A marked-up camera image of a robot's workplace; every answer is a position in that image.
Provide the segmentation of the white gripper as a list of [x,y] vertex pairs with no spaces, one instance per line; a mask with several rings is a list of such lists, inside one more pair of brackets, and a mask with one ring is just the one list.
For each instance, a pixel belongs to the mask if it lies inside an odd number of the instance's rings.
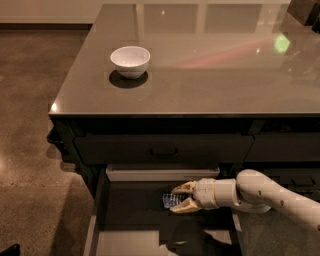
[[193,194],[170,210],[176,214],[197,212],[201,209],[211,210],[217,208],[215,199],[215,179],[203,178],[196,181],[188,181],[172,189],[172,194]]

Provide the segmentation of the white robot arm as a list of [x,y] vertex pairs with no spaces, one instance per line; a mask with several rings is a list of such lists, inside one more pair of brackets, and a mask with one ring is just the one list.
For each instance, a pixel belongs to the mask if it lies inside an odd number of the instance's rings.
[[304,228],[320,231],[320,203],[296,194],[253,169],[242,170],[233,179],[202,178],[175,187],[173,195],[187,194],[176,214],[229,207],[246,213],[266,213],[271,208]]

